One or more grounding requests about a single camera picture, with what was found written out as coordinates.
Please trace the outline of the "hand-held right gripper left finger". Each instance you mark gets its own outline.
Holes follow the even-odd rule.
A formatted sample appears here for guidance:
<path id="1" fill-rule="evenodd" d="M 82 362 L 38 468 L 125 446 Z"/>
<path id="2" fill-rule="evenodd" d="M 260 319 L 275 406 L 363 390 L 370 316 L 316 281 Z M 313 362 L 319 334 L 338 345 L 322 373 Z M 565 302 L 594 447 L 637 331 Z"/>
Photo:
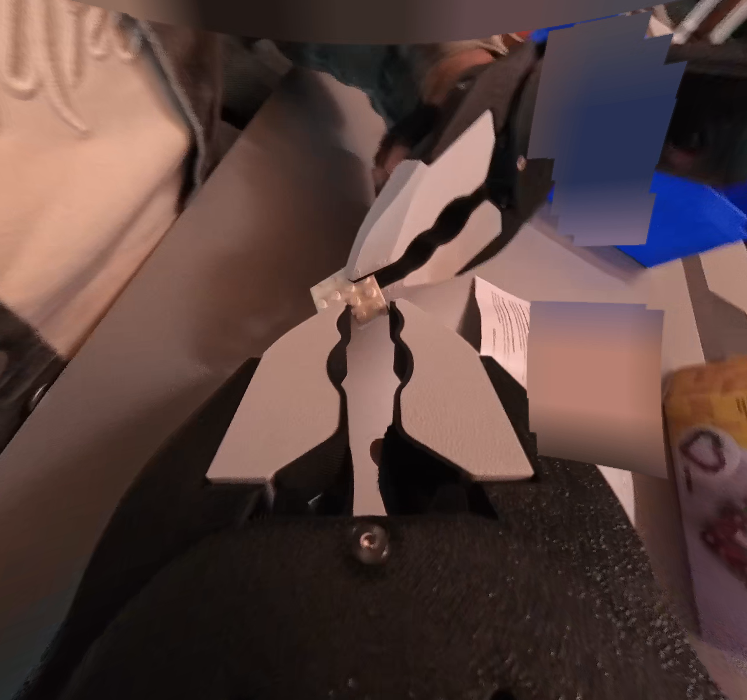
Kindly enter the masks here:
<path id="1" fill-rule="evenodd" d="M 213 458 L 211 482 L 275 486 L 280 472 L 343 432 L 350 309 L 327 309 L 264 352 Z"/>

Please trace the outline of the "yellow cardboard box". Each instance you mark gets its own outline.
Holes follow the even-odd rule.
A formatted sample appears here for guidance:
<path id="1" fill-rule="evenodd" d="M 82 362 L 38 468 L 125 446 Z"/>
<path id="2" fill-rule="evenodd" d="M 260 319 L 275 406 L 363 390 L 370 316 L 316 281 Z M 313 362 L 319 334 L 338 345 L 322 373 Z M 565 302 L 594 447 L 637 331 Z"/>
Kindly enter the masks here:
<path id="1" fill-rule="evenodd" d="M 699 630 L 745 658 L 745 356 L 673 373 L 663 410 Z"/>

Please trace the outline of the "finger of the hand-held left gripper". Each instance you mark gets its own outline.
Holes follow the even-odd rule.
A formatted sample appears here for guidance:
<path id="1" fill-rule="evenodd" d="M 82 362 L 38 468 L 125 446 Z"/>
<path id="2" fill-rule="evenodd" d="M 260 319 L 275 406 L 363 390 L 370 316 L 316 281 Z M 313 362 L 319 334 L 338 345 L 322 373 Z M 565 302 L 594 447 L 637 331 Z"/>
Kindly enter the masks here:
<path id="1" fill-rule="evenodd" d="M 494 145 L 494 119 L 486 110 L 431 163 L 399 163 L 357 233 L 348 279 L 360 280 L 399 261 L 450 203 L 474 193 L 486 181 Z"/>
<path id="2" fill-rule="evenodd" d="M 409 288 L 453 279 L 501 232 L 502 212 L 493 202 L 454 201 L 401 257 L 380 270 L 380 284 Z"/>

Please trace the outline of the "person's left hand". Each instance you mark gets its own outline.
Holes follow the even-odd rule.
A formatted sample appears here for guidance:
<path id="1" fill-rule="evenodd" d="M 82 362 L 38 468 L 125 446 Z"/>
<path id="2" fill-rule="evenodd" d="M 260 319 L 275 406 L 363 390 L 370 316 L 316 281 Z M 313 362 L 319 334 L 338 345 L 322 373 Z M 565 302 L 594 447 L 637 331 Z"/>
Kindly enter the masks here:
<path id="1" fill-rule="evenodd" d="M 416 107 L 379 144 L 372 169 L 376 192 L 402 161 L 428 156 L 477 77 L 505 54 L 486 46 L 452 51 L 426 70 Z"/>

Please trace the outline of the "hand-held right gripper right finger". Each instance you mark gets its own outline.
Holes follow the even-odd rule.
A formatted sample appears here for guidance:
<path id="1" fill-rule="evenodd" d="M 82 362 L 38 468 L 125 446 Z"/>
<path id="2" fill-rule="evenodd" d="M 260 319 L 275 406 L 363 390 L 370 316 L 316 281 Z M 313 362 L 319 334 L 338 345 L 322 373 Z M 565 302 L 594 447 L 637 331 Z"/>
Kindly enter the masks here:
<path id="1" fill-rule="evenodd" d="M 533 466 L 477 351 L 407 300 L 390 304 L 389 323 L 393 420 L 404 438 L 472 481 L 530 479 Z"/>

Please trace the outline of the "flower print instruction booklet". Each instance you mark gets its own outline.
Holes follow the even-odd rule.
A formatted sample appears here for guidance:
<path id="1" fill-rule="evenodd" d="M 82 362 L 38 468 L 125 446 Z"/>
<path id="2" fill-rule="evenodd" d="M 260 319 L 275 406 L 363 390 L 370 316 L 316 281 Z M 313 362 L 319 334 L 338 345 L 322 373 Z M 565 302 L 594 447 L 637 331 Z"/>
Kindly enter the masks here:
<path id="1" fill-rule="evenodd" d="M 522 388 L 527 387 L 530 303 L 490 284 L 473 279 L 473 296 L 480 314 L 480 355 L 493 359 Z M 633 475 L 630 471 L 597 465 L 636 525 Z"/>

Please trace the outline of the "white lego plate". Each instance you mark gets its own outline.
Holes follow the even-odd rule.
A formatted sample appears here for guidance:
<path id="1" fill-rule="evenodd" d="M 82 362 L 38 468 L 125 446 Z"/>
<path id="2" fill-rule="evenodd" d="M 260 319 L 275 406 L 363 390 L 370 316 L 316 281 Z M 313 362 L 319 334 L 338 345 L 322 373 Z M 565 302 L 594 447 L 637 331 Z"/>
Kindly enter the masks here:
<path id="1" fill-rule="evenodd" d="M 318 312 L 344 304 L 361 325 L 388 312 L 387 300 L 373 275 L 353 282 L 340 270 L 311 287 L 310 293 Z"/>

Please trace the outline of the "blue plastic bin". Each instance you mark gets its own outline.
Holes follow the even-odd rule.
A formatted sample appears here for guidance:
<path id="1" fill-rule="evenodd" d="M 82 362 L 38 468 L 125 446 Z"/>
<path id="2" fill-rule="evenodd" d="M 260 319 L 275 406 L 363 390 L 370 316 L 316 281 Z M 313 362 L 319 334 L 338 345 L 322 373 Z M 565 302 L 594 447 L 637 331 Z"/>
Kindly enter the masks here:
<path id="1" fill-rule="evenodd" d="M 531 158 L 578 247 L 647 267 L 745 239 L 745 40 L 645 36 L 648 14 L 546 29 Z"/>

